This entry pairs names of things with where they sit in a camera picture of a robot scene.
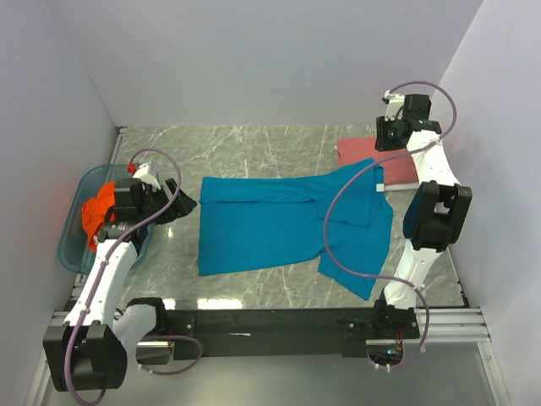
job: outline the gray marble floor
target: gray marble floor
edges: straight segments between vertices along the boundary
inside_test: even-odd
[[[133,127],[122,135],[116,162],[127,162],[146,146],[162,148],[181,165],[183,190],[198,200],[204,176],[287,178],[328,173],[339,167],[336,141],[367,134],[371,134],[369,128],[352,126]],[[151,158],[165,177],[174,175],[161,156]],[[388,192],[386,197],[394,220],[382,273],[391,275],[402,255],[402,219],[413,192]],[[160,296],[174,299],[177,309],[368,306],[385,286],[378,281],[370,300],[360,299],[320,275],[318,258],[292,266],[200,277],[198,239],[199,208],[188,217],[156,227],[145,261],[128,275],[121,305],[136,297]],[[436,261],[425,284],[429,305],[463,305],[448,252]]]

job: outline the blue plastic basket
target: blue plastic basket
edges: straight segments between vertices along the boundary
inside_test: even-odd
[[[101,165],[91,169],[80,180],[58,246],[58,259],[66,269],[88,275],[96,258],[96,253],[88,249],[86,233],[81,225],[82,205],[91,197],[96,196],[103,184],[130,177],[131,174],[126,170],[125,165]],[[139,265],[146,256],[152,235],[152,226],[148,230],[149,235],[145,239],[133,267]]]

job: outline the red cloth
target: red cloth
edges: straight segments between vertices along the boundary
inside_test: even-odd
[[[86,232],[88,248],[96,252],[94,236],[98,234],[105,215],[110,207],[115,204],[115,182],[109,182],[101,186],[96,197],[86,201],[81,207],[81,222]]]
[[[374,148],[374,145],[375,137],[344,138],[338,140],[336,142],[338,160],[344,166],[367,158],[374,158],[378,161],[379,159],[404,152],[404,150],[379,152]],[[381,166],[385,169],[385,184],[413,184],[418,182],[417,170],[410,156],[384,162]]]

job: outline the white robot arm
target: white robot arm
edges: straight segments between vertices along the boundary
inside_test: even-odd
[[[161,214],[153,223],[166,224],[187,216],[197,206],[180,190],[177,199],[163,211],[177,184],[173,179],[162,183],[157,170],[156,164],[148,162],[139,168],[132,167],[132,178],[116,181],[115,203],[95,236],[96,260],[85,287],[63,325],[51,326],[46,330],[43,348],[53,384],[60,392],[67,390],[63,360],[68,338],[79,322],[81,313],[86,312],[86,316],[71,359],[72,381],[76,390],[119,387],[126,374],[128,356],[135,351],[138,342],[149,332],[163,332],[165,328],[167,314],[160,298],[134,299],[120,319],[114,319],[126,276],[137,261],[139,250],[148,235],[146,226],[137,229],[114,250],[109,261],[106,261],[99,285],[95,287],[106,253],[129,228],[158,211]],[[96,294],[87,309],[85,302],[94,288]]]
[[[407,240],[395,273],[395,277],[421,287],[430,267],[447,245],[458,238],[472,192],[460,185],[449,167],[440,140],[440,126],[428,120],[428,97],[403,96],[387,91],[384,101],[388,102],[388,107],[385,116],[378,120],[380,140],[377,145],[381,146],[380,149],[397,149],[403,146],[401,143],[407,143],[409,151],[416,151],[434,144],[428,150],[412,155],[420,186],[404,218]],[[417,295],[404,283],[390,282],[385,287],[384,296],[385,302],[396,309],[415,308]]]

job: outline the cable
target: cable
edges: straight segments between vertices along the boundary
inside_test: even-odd
[[[400,115],[400,113],[402,112],[402,110],[404,109],[404,106],[400,106],[400,108],[398,109],[398,111],[396,112],[395,114],[395,119],[398,119],[398,116]]]
[[[153,374],[153,375],[171,376],[171,375],[182,374],[183,372],[185,372],[185,371],[191,369],[192,367],[194,367],[195,364],[197,364],[199,362],[199,360],[201,359],[201,357],[203,356],[203,344],[201,344],[201,341],[199,341],[197,338],[193,338],[193,337],[189,337],[189,336],[147,336],[147,337],[143,338],[143,341],[153,341],[153,340],[191,341],[192,343],[197,344],[197,347],[199,349],[199,352],[197,353],[197,356],[192,361],[192,363],[189,364],[188,366],[185,366],[184,368],[182,368],[180,370],[171,370],[171,371],[152,370],[151,368],[149,368],[146,365],[141,366],[142,370],[146,370],[147,372],[149,372],[150,374]]]
[[[456,124],[456,117],[457,117],[456,104],[453,101],[451,95],[449,95],[449,93],[447,93],[444,89],[439,87],[437,84],[432,83],[432,82],[428,82],[426,80],[413,80],[411,82],[403,83],[403,84],[391,89],[390,93],[394,93],[398,89],[401,89],[402,87],[405,87],[405,86],[408,86],[408,85],[428,85],[428,86],[434,87],[436,90],[440,91],[445,96],[445,98],[449,101],[449,103],[451,104],[451,109],[452,109],[452,113],[453,113],[453,117],[452,117],[452,120],[451,120],[451,125],[449,125],[449,128],[446,129],[440,135],[440,137],[438,139],[438,141],[443,140],[453,130],[453,128],[455,127],[455,124]],[[345,271],[347,273],[351,273],[352,275],[355,275],[357,277],[368,277],[368,278],[372,278],[372,279],[383,279],[383,280],[386,280],[386,281],[396,281],[396,282],[404,283],[407,286],[409,286],[413,290],[413,292],[415,292],[415,294],[419,297],[419,299],[423,303],[423,306],[424,306],[424,309],[425,309],[425,312],[426,312],[426,322],[424,324],[424,330],[423,330],[423,335],[421,336],[421,341],[419,342],[419,345],[417,346],[415,351],[413,351],[413,353],[409,357],[407,357],[405,360],[403,360],[400,364],[393,365],[391,367],[391,369],[395,369],[395,368],[399,368],[401,366],[404,366],[405,364],[410,362],[412,359],[414,359],[419,353],[421,353],[421,351],[423,349],[423,346],[424,346],[424,342],[426,341],[427,334],[429,332],[429,324],[430,324],[429,305],[426,303],[426,300],[425,300],[424,296],[421,294],[421,292],[418,290],[418,288],[413,283],[408,281],[407,279],[402,279],[400,277],[394,277],[394,276],[389,277],[389,276],[386,276],[386,275],[370,275],[369,273],[355,272],[355,271],[345,267],[343,264],[341,264],[340,261],[332,254],[331,247],[329,246],[329,241],[327,239],[327,231],[328,231],[328,227],[329,227],[329,219],[331,218],[331,213],[332,213],[333,209],[335,208],[336,203],[342,197],[342,195],[347,190],[347,188],[349,188],[352,185],[352,183],[355,182],[358,178],[360,178],[366,172],[368,172],[368,170],[370,170],[371,168],[373,168],[373,167],[375,167],[377,165],[380,165],[382,163],[391,161],[393,159],[402,158],[404,156],[410,156],[410,155],[413,155],[413,154],[417,154],[419,152],[427,151],[428,149],[432,148],[438,141],[432,141],[431,143],[427,144],[426,146],[424,146],[422,148],[418,148],[417,150],[405,151],[405,152],[403,152],[401,154],[396,154],[394,156],[389,156],[387,158],[381,159],[381,160],[379,160],[377,162],[372,162],[367,167],[364,167],[363,169],[361,169],[355,176],[353,176],[351,179],[349,179],[346,182],[346,184],[344,184],[342,186],[340,191],[338,191],[338,193],[336,194],[336,196],[332,200],[331,205],[329,206],[329,209],[327,210],[327,214],[325,214],[325,220],[323,221],[323,244],[325,245],[325,250],[327,251],[327,254],[331,258],[331,260],[340,269],[342,269],[343,271]]]
[[[96,291],[98,289],[98,286],[100,285],[101,278],[103,277],[103,273],[105,272],[105,269],[107,267],[109,259],[111,258],[112,253],[114,252],[114,250],[131,233],[133,233],[137,229],[143,227],[145,224],[147,224],[147,223],[153,221],[154,219],[158,218],[164,211],[166,211],[172,205],[172,203],[177,199],[178,193],[180,192],[180,183],[181,183],[181,178],[182,178],[181,173],[180,173],[180,167],[178,167],[177,162],[172,158],[172,156],[170,156],[165,151],[160,150],[158,148],[154,148],[154,147],[143,148],[142,150],[139,150],[139,151],[134,153],[134,155],[129,160],[129,164],[132,164],[134,162],[134,159],[135,159],[135,157],[137,157],[137,155],[139,155],[142,152],[146,152],[146,151],[158,152],[158,153],[162,154],[165,158],[167,158],[170,163],[172,163],[172,165],[175,168],[175,171],[177,172],[177,178],[178,178],[177,188],[175,189],[174,193],[172,194],[172,198],[159,211],[154,213],[152,216],[148,216],[145,220],[142,220],[141,222],[138,222],[137,224],[132,226],[129,230],[127,230],[124,234],[122,234],[120,237],[118,237],[118,239],[113,243],[111,248],[106,252],[105,258],[103,259],[103,261],[100,264],[100,268],[99,268],[99,270],[98,270],[98,272],[96,274],[96,279],[95,279],[94,283],[92,284],[92,287],[90,289],[88,298],[85,301],[85,306],[82,309],[82,311],[80,312],[79,319],[77,320],[77,323],[75,324],[75,327],[74,327],[73,331],[71,332],[71,335],[69,336],[68,347],[66,348],[66,357],[64,358],[64,377],[65,377],[65,380],[66,380],[66,387],[68,389],[68,392],[71,394],[72,398],[75,400],[75,402],[77,402],[81,406],[96,406],[103,399],[103,395],[105,395],[105,389],[102,389],[100,395],[98,396],[98,398],[93,402],[88,402],[88,401],[84,400],[81,396],[79,396],[79,394],[75,390],[74,382],[73,382],[73,379],[72,379],[72,376],[71,376],[71,357],[72,357],[72,353],[74,351],[75,340],[77,338],[77,334],[79,333],[79,329],[83,325],[83,322],[84,322],[85,317],[87,315],[88,309],[90,308],[90,305],[92,304],[92,300],[94,299],[94,296],[96,296]]]

